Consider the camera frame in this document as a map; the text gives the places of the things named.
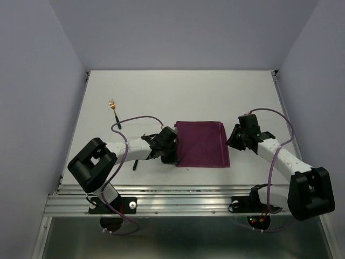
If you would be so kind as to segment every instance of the fork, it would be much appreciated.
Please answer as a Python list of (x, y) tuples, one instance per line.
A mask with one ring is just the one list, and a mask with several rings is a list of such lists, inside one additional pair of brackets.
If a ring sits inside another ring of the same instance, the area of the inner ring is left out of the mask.
[(116, 105), (115, 105), (115, 102), (114, 102), (113, 99), (110, 99), (110, 100), (109, 100), (109, 105), (110, 105), (110, 108), (113, 109), (113, 111), (114, 111), (115, 119), (116, 119), (116, 122), (118, 123), (118, 128), (119, 128), (119, 130), (120, 130), (120, 129), (122, 129), (122, 127), (121, 127), (121, 124), (120, 124), (118, 115), (116, 114), (116, 111), (115, 111)]

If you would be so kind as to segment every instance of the gray wall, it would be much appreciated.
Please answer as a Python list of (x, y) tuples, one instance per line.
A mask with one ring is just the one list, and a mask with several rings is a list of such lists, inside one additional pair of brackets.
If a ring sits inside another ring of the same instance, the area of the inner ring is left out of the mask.
[(85, 70), (47, 0), (0, 4), (0, 258), (31, 258)]
[(345, 249), (345, 1), (320, 0), (278, 73), (303, 158), (331, 174)]
[(50, 0), (86, 69), (278, 69), (317, 0)]

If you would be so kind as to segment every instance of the purple cloth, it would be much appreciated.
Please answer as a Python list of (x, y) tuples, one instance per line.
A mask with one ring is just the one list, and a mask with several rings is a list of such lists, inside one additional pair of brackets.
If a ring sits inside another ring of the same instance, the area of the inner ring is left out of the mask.
[(224, 126), (219, 121), (178, 121), (177, 167), (230, 167)]

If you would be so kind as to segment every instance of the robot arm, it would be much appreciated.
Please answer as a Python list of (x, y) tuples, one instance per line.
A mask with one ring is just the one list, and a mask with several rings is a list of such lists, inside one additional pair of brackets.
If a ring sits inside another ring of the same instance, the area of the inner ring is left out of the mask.
[[(238, 150), (251, 149), (271, 163), (280, 147), (275, 136), (261, 132), (254, 114), (240, 116), (239, 122), (227, 145)], [(289, 209), (299, 221), (334, 211), (332, 185), (324, 168), (313, 168), (284, 148), (278, 153), (274, 166), (288, 181), (289, 189), (272, 186), (271, 205)], [(249, 197), (240, 197), (239, 200), (237, 208), (233, 208), (234, 213), (261, 212), (267, 200), (267, 185), (253, 187)]]
[[(142, 136), (128, 143), (105, 143), (100, 138), (92, 139), (68, 164), (67, 168), (86, 193), (93, 193), (102, 202), (102, 189), (112, 168), (125, 161), (148, 160), (161, 157), (163, 163), (177, 163), (177, 134), (165, 127), (159, 134)], [(112, 203), (119, 194), (112, 185), (107, 185), (103, 195)]]

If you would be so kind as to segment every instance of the black cable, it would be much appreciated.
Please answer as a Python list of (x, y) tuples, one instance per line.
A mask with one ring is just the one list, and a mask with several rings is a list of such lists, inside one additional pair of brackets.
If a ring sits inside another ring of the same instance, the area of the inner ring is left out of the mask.
[(97, 203), (95, 203), (94, 201), (90, 200), (88, 197), (89, 197), (89, 195), (86, 196), (86, 200), (87, 200), (89, 203), (91, 203), (92, 205), (94, 205), (94, 206), (96, 206), (96, 207), (99, 207), (99, 205), (98, 205)]

